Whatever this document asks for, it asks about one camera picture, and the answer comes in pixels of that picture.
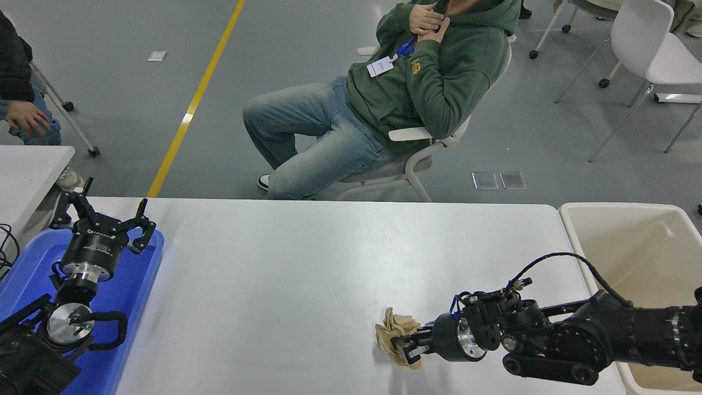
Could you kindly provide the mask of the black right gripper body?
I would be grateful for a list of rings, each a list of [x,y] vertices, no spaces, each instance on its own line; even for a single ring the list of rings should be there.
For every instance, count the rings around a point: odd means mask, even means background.
[[[449,362],[467,362],[464,343],[467,341],[467,324],[452,313],[442,313],[432,325],[429,347]]]

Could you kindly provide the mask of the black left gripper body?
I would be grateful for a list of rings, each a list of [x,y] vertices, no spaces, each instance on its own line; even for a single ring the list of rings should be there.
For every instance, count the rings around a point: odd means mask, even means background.
[[[98,268],[100,275],[113,275],[129,237],[126,233],[106,235],[94,230],[76,232],[59,263],[65,275],[85,267]]]

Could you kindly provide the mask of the person's hand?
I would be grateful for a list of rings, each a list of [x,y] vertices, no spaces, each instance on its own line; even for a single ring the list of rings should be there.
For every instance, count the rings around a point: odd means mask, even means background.
[[[33,103],[22,100],[7,100],[5,119],[11,128],[26,132],[30,137],[42,137],[50,130],[50,118]]]

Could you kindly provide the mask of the person's left hand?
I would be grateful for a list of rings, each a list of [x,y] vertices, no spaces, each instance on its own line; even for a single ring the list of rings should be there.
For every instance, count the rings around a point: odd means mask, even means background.
[[[418,42],[437,42],[441,43],[444,39],[446,31],[450,26],[450,19],[446,18],[441,21],[440,25],[431,25],[429,27],[423,28],[423,32],[418,34]]]

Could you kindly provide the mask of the person's right hand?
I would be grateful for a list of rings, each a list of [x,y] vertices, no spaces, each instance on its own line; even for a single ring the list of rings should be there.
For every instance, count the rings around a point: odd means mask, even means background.
[[[409,32],[425,35],[436,32],[444,22],[444,15],[436,11],[437,2],[415,4],[409,15]]]

